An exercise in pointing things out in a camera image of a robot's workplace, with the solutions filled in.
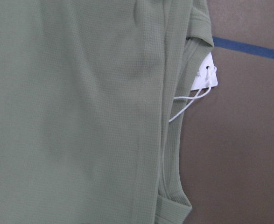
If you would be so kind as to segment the white hang loop tag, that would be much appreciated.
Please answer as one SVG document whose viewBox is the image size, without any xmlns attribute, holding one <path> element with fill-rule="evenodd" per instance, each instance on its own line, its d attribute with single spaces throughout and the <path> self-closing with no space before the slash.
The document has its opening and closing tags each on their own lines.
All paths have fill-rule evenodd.
<svg viewBox="0 0 274 224">
<path fill-rule="evenodd" d="M 173 116 L 169 123 L 178 118 L 183 112 L 185 112 L 190 105 L 198 99 L 206 96 L 212 89 L 212 87 L 218 86 L 217 79 L 217 67 L 214 65 L 212 54 L 209 53 L 202 61 L 198 72 L 195 76 L 194 82 L 191 87 L 191 91 L 197 91 L 193 97 L 178 96 L 174 97 L 174 100 L 187 100 L 186 106 L 181 109 L 175 116 Z"/>
</svg>

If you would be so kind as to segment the blue tape grid lines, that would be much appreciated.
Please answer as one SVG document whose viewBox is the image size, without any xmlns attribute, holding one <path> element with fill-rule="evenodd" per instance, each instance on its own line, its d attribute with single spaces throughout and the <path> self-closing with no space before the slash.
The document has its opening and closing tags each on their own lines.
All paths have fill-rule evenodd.
<svg viewBox="0 0 274 224">
<path fill-rule="evenodd" d="M 215 47 L 229 49 L 237 52 L 247 53 L 255 56 L 261 56 L 274 59 L 274 49 L 248 44 L 244 42 L 233 41 L 220 37 L 213 37 Z"/>
</svg>

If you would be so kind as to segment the sage green long-sleeve shirt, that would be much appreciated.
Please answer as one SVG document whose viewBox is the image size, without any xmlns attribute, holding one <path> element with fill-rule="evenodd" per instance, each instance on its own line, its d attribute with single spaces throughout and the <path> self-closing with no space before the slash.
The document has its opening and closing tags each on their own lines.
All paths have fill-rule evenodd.
<svg viewBox="0 0 274 224">
<path fill-rule="evenodd" d="M 204 0 L 0 0 L 0 224 L 181 224 Z"/>
</svg>

